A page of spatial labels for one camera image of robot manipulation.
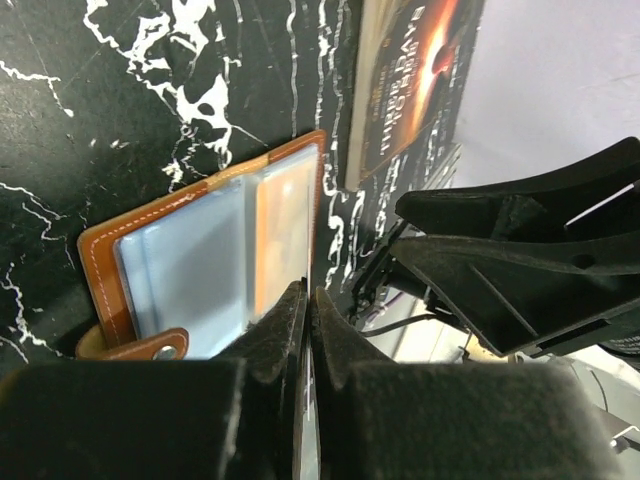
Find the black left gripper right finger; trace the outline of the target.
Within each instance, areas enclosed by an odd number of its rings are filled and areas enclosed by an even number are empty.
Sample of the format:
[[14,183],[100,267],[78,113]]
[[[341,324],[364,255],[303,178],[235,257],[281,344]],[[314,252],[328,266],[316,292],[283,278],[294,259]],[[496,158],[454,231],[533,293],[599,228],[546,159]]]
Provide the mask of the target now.
[[309,305],[324,479],[619,479],[602,420],[567,370],[398,363]]

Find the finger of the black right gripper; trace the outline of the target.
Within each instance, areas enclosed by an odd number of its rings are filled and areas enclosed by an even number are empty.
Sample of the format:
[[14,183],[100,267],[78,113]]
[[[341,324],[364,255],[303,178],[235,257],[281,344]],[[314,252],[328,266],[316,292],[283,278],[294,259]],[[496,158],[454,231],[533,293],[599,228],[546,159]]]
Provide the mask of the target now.
[[423,233],[398,241],[397,259],[636,260],[639,141],[521,180],[409,192],[396,212]]
[[565,243],[428,235],[392,252],[498,355],[564,355],[639,319],[636,234]]

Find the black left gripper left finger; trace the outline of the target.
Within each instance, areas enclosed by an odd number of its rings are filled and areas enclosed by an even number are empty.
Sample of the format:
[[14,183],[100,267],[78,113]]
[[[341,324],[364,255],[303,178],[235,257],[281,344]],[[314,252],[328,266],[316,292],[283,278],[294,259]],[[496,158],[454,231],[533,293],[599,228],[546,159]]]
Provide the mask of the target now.
[[1,384],[5,479],[296,479],[307,286],[209,360],[69,361]]

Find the brown leather card holder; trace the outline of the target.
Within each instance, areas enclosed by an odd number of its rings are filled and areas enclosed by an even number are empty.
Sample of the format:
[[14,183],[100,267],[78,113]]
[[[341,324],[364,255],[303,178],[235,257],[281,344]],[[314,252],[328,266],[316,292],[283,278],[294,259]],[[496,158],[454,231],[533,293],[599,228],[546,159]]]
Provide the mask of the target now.
[[326,134],[315,130],[84,231],[91,360],[208,359],[311,275]]

